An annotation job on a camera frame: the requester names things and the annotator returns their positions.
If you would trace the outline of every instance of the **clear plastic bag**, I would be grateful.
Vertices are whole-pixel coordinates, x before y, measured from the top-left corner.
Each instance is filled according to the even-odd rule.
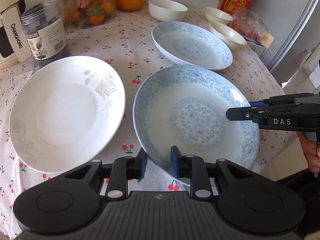
[[[266,28],[258,22],[259,16],[244,6],[240,7],[233,15],[233,21],[228,26],[240,34],[261,42],[262,38],[267,35]]]

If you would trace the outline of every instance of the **blue floral plate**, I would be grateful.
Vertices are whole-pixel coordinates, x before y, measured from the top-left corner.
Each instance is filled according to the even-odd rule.
[[[153,73],[140,86],[133,124],[149,157],[171,175],[173,145],[182,155],[211,163],[226,158],[251,168],[259,148],[258,125],[226,117],[228,108],[241,106],[250,104],[224,77],[198,66],[177,65]]]
[[[162,22],[151,32],[159,51],[178,65],[224,69],[232,64],[228,46],[211,32],[185,22]]]

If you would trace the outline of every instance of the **cherry print tablecloth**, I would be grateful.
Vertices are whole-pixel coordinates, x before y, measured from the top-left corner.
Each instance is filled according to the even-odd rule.
[[[184,20],[208,29],[204,14],[199,9],[190,9]],[[87,55],[108,62],[119,73],[125,86],[127,100],[123,121],[112,141],[98,155],[103,163],[138,153],[140,144],[132,123],[134,96],[149,75],[173,64],[153,44],[151,30],[157,23],[145,5],[138,12],[117,12],[108,24],[92,29],[66,27],[71,55]],[[236,85],[249,101],[284,94],[249,47],[241,47],[233,52],[233,56],[233,64],[217,72]],[[36,61],[29,59],[0,71],[0,230],[10,238],[20,233],[12,212],[15,198],[22,191],[57,175],[42,174],[28,168],[19,160],[10,142],[8,124],[12,104],[23,84],[37,69]],[[261,172],[294,139],[292,132],[261,130],[260,149],[252,170]],[[128,185],[129,190],[188,190],[187,186],[165,174],[150,160],[145,177],[131,180]]]

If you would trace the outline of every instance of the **bowl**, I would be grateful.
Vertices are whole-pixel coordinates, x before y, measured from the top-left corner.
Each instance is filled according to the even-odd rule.
[[[185,22],[162,22],[151,36],[161,54],[178,65],[225,69],[232,64],[228,46],[211,32]]]
[[[86,56],[59,59],[17,95],[9,119],[12,146],[33,170],[68,171],[108,144],[124,107],[124,86],[111,65]]]
[[[251,168],[259,148],[259,128],[252,121],[229,121],[226,111],[250,106],[227,79],[198,66],[160,69],[139,87],[133,125],[152,161],[173,176],[170,148],[205,162],[226,158]],[[189,179],[177,179],[190,184]]]
[[[149,14],[162,22],[181,21],[188,8],[171,0],[149,0]]]
[[[209,22],[210,32],[221,39],[230,50],[235,50],[241,45],[247,45],[247,41],[234,29],[218,22]]]
[[[227,25],[229,22],[233,21],[233,17],[231,15],[217,8],[204,7],[203,10],[205,17],[209,22],[213,21]]]

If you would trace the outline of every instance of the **plate rim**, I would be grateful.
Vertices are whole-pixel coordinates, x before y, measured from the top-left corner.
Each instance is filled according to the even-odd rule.
[[[76,55],[76,56],[70,56],[70,57],[65,57],[65,58],[61,58],[61,59],[55,60],[55,61],[49,63],[48,65],[42,67],[41,69],[39,69],[36,73],[34,73],[34,74],[27,80],[27,82],[25,82],[25,83],[23,84],[23,86],[20,88],[20,91],[22,91],[22,89],[24,88],[24,86],[25,86],[34,76],[36,76],[37,73],[39,73],[40,71],[43,72],[44,69],[48,69],[48,67],[51,67],[51,65],[53,65],[53,63],[56,63],[56,62],[58,62],[58,61],[60,61],[60,60],[66,60],[66,59],[68,60],[68,59],[71,59],[71,58],[74,58],[74,57],[86,57],[86,58],[94,58],[94,59],[96,59],[96,60],[100,60],[100,61],[102,61],[103,63],[107,64],[109,67],[111,67],[111,68],[115,71],[115,73],[118,75],[118,77],[119,77],[119,79],[120,79],[120,82],[121,82],[120,88],[121,88],[121,90],[123,90],[123,95],[124,95],[124,105],[122,106],[122,109],[123,109],[123,111],[122,111],[122,116],[123,116],[123,115],[124,115],[124,111],[125,111],[125,106],[126,106],[126,94],[125,94],[125,88],[124,88],[124,85],[123,85],[123,81],[122,81],[119,73],[118,73],[110,64],[108,64],[108,63],[105,62],[104,60],[99,59],[99,58],[96,58],[96,57],[90,57],[90,56],[84,56],[84,55]],[[9,134],[11,133],[11,132],[10,132],[10,124],[11,124],[11,121],[12,121],[12,112],[13,112],[12,109],[14,108],[14,105],[16,104],[16,99],[18,98],[18,96],[19,96],[19,93],[18,93],[17,97],[14,99],[14,102],[13,102],[12,107],[11,107],[10,115],[9,115],[9,127],[8,127]],[[92,158],[94,158],[95,156],[97,156],[97,155],[108,145],[108,143],[113,139],[113,137],[115,136],[116,132],[119,130],[119,127],[120,127],[120,125],[121,125],[121,123],[122,123],[122,120],[123,120],[123,118],[120,118],[120,120],[118,121],[118,124],[117,124],[117,126],[116,126],[116,129],[115,129],[115,131],[112,133],[112,135],[110,136],[110,139],[103,145],[103,147],[102,147],[93,157],[90,157],[89,160],[91,160]],[[26,164],[26,163],[20,158],[19,154],[16,152],[16,150],[15,150],[15,148],[14,148],[12,139],[10,140],[10,143],[11,143],[11,145],[12,145],[12,147],[13,147],[14,152],[15,152],[16,155],[18,156],[19,160],[22,161],[22,162],[23,162],[25,165],[27,165],[29,168],[33,169],[34,171],[38,171],[38,172],[42,172],[42,173],[48,173],[48,174],[51,174],[51,173],[64,173],[64,172],[66,172],[66,171],[69,171],[69,170],[77,167],[77,166],[75,166],[75,167],[70,168],[70,169],[68,169],[68,170],[62,170],[62,171],[41,171],[41,170],[32,168],[29,164]]]
[[[168,54],[171,55],[172,57],[175,57],[175,58],[177,58],[177,59],[179,59],[179,60],[184,61],[185,64],[182,64],[182,65],[192,65],[192,66],[197,66],[197,67],[201,67],[201,68],[205,68],[205,69],[209,69],[209,70],[222,70],[222,69],[226,69],[226,68],[228,68],[228,67],[230,67],[230,66],[232,65],[233,59],[231,60],[231,64],[230,64],[228,67],[225,67],[225,68],[207,68],[207,67],[204,67],[204,66],[199,66],[199,65],[195,65],[195,64],[192,64],[192,63],[190,63],[190,62],[187,62],[187,61],[185,61],[185,60],[183,60],[183,59],[180,59],[180,58],[178,58],[177,56],[171,54],[170,52],[168,52],[166,49],[164,49],[164,48],[156,41],[156,39],[155,39],[154,36],[153,36],[153,30],[154,30],[158,25],[168,24],[168,23],[170,23],[170,22],[182,23],[182,24],[186,24],[186,25],[192,25],[192,26],[195,26],[195,27],[197,27],[197,28],[200,28],[201,30],[204,30],[204,31],[208,32],[210,35],[215,36],[218,40],[220,40],[220,41],[226,46],[226,48],[230,51],[230,54],[231,54],[231,57],[232,57],[232,58],[233,58],[233,54],[232,54],[232,51],[229,49],[229,47],[223,42],[223,40],[221,40],[218,36],[214,35],[213,33],[209,32],[209,31],[206,30],[205,28],[202,28],[202,27],[200,27],[200,26],[198,26],[198,25],[194,25],[194,24],[186,23],[186,22],[179,22],[179,21],[167,21],[167,22],[160,22],[160,23],[156,24],[156,25],[152,28],[152,30],[151,30],[151,37],[152,37],[152,40],[153,40],[154,44],[155,44],[156,46],[158,45],[159,47],[161,47],[163,50],[166,51],[166,53],[168,53]]]
[[[151,78],[151,76],[153,76],[154,74],[156,74],[156,73],[159,73],[159,72],[162,72],[162,71],[164,71],[164,70],[166,70],[166,69],[168,69],[168,68],[179,68],[179,67],[198,67],[198,68],[200,68],[200,69],[207,69],[207,68],[203,68],[203,67],[200,67],[200,66],[195,66],[195,65],[173,65],[173,66],[169,66],[169,67],[166,67],[166,68],[163,68],[163,69],[159,69],[158,71],[156,71],[156,72],[154,72],[154,73],[152,73],[150,76],[148,76],[145,80],[144,80],[144,82],[141,84],[141,86],[138,88],[138,91],[137,91],[137,93],[136,93],[136,95],[135,95],[135,97],[134,97],[134,101],[133,101],[133,105],[132,105],[132,120],[133,120],[133,127],[134,127],[134,131],[135,131],[135,134],[136,134],[136,136],[137,136],[137,138],[138,138],[138,141],[139,141],[139,143],[140,143],[140,145],[141,145],[141,147],[143,148],[143,150],[147,153],[147,151],[145,150],[145,145],[144,145],[144,143],[142,143],[142,140],[141,140],[141,138],[140,138],[140,136],[139,136],[139,134],[138,134],[138,132],[137,132],[137,129],[136,129],[136,125],[137,125],[137,121],[135,120],[135,113],[136,113],[136,106],[137,106],[137,97],[138,97],[138,94],[139,94],[139,92],[140,92],[140,90],[142,90],[142,87],[143,87],[143,84],[145,83],[145,81],[147,81],[149,78]],[[222,77],[222,78],[224,78],[227,82],[229,82],[233,87],[235,87],[236,88],[236,90],[237,90],[237,92],[238,93],[240,93],[240,94],[242,94],[243,96],[244,96],[244,94],[234,85],[234,84],[232,84],[228,79],[226,79],[225,77],[223,77],[223,76],[221,76],[221,75],[219,75],[220,77]],[[257,134],[259,134],[259,127],[258,127],[258,125],[256,126],[256,129],[257,129]],[[186,182],[186,181],[184,181],[184,180],[188,180],[188,181],[190,181],[190,179],[186,179],[186,178],[176,178],[174,175],[172,175],[172,174],[170,174],[168,171],[166,171],[165,169],[163,169],[161,166],[159,166],[158,164],[156,164],[154,161],[153,161],[153,163],[157,166],[157,167],[159,167],[163,172],[165,172],[167,175],[169,175],[169,176],[171,176],[171,177],[173,177],[175,180],[177,180],[178,182],[180,182],[180,183],[182,183],[182,184],[184,184],[184,185],[187,185],[187,186],[190,186],[190,182]]]

